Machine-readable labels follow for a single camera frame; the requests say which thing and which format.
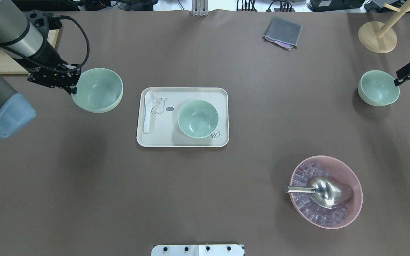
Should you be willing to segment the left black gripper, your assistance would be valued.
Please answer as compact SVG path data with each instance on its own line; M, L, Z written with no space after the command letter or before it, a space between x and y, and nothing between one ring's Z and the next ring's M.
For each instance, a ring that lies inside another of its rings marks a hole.
M27 80L49 88L58 87L64 90L70 90L71 95L76 95L76 85L81 76L81 68L73 71L76 67L76 64L62 64L59 65L55 71L39 68L38 72L28 73Z

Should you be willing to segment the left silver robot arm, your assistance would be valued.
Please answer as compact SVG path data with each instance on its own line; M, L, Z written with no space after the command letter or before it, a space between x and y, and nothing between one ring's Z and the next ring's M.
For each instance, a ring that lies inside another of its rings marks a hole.
M48 41L50 31L70 16L33 10L28 14L10 0L0 0L0 52L28 72L27 80L48 88L77 93L83 63L68 64ZM0 138L8 138L36 116L32 105L0 71Z

